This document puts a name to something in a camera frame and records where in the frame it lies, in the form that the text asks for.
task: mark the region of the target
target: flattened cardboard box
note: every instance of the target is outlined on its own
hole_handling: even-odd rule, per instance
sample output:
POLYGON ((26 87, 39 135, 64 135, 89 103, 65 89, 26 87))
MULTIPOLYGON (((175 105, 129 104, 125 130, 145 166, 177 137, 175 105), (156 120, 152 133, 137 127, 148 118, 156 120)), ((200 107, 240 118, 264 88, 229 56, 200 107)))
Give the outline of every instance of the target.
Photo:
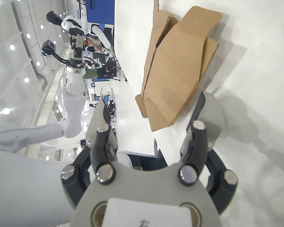
POLYGON ((177 21, 154 0, 142 91, 136 96, 152 131, 173 125, 196 91, 219 46, 207 34, 221 18, 219 12, 194 6, 177 21))

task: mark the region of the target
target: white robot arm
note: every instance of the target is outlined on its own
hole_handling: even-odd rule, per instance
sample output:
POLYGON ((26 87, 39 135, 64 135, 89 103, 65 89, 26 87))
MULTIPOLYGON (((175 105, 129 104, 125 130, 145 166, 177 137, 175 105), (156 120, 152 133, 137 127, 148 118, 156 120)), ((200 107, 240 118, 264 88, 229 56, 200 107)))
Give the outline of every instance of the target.
POLYGON ((61 80, 62 105, 65 116, 60 122, 36 127, 22 127, 13 123, 0 124, 0 150, 16 153, 27 145, 42 143, 62 136, 72 138, 81 131, 81 113, 86 102, 87 84, 83 80, 84 33, 71 29, 73 49, 69 60, 63 60, 55 53, 55 45, 50 41, 42 50, 53 55, 66 65, 67 76, 61 80))

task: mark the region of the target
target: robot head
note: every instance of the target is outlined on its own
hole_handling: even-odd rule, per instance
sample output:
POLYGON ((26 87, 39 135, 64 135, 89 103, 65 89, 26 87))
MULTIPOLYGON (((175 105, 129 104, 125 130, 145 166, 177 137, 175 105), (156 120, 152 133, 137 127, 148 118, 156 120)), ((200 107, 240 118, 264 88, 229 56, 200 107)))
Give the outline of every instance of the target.
POLYGON ((48 22, 50 22, 52 24, 61 26, 62 19, 57 14, 55 14, 53 11, 49 11, 46 14, 46 19, 47 19, 48 22))
POLYGON ((79 18, 76 18, 73 15, 68 15, 63 19, 61 27, 67 31, 69 31, 70 28, 78 28, 82 30, 83 23, 79 18))

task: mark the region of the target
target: metal screw head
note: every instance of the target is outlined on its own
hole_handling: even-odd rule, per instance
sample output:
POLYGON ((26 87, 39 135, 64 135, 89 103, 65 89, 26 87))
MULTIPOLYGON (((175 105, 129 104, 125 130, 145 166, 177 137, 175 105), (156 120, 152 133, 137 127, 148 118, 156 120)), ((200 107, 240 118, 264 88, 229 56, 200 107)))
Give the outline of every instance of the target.
POLYGON ((229 185, 236 185, 239 181, 236 173, 231 170, 227 170, 224 172, 224 180, 229 185))
POLYGON ((98 133, 104 133, 108 130, 108 128, 109 128, 109 125, 105 123, 102 126, 97 128, 97 132, 98 133))
POLYGON ((183 165, 180 168, 179 171, 180 179, 186 184, 186 185, 192 185, 194 184, 197 179, 198 175, 195 171, 195 169, 189 165, 183 165))
POLYGON ((195 120, 193 122, 193 127, 197 130, 200 130, 200 131, 203 131, 205 129, 204 123, 200 120, 195 120))
POLYGON ((105 164, 98 169, 96 177, 100 183, 106 183, 113 177, 113 174, 114 169, 111 164, 105 164))
POLYGON ((71 178, 75 173, 75 167, 73 165, 67 165, 63 168, 61 172, 61 178, 67 180, 71 178))

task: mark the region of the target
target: desk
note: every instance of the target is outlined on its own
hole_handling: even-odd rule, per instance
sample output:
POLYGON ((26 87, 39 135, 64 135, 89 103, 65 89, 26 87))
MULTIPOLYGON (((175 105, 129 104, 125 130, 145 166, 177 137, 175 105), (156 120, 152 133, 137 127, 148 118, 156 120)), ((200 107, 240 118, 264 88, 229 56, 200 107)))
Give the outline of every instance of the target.
MULTIPOLYGON (((224 226, 284 226, 284 0, 159 2, 179 19, 194 5, 224 13, 213 31, 220 47, 202 80, 225 115, 215 150, 239 177, 224 226)), ((141 92, 153 6, 116 0, 115 53, 134 95, 141 92)), ((179 159, 193 104, 180 122, 150 133, 169 165, 179 159)))

